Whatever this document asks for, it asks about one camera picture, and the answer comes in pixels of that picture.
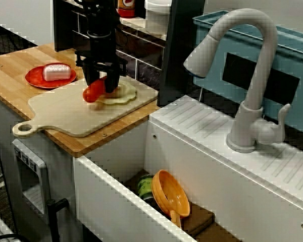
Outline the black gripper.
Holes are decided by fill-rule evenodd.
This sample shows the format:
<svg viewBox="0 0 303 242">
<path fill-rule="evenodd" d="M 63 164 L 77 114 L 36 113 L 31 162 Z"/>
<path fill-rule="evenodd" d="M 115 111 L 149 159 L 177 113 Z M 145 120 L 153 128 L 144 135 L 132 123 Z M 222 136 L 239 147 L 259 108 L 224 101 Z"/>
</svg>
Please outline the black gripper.
<svg viewBox="0 0 303 242">
<path fill-rule="evenodd" d="M 107 74 L 106 93 L 112 93 L 119 84 L 119 78 L 127 74 L 128 61 L 116 54 L 115 33 L 87 32 L 89 49 L 77 50 L 76 66 L 82 67 L 87 86 L 99 79 L 99 72 Z"/>
</svg>

